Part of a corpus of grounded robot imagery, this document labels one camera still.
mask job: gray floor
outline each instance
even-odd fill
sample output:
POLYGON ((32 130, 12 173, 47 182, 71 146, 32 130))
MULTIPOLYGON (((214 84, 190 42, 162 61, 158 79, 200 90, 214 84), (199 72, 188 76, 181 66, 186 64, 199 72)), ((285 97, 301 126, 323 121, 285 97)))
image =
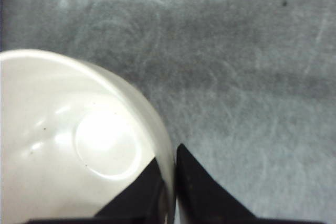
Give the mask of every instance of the gray floor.
POLYGON ((336 0, 2 1, 3 50, 119 74, 255 214, 336 222, 336 0))

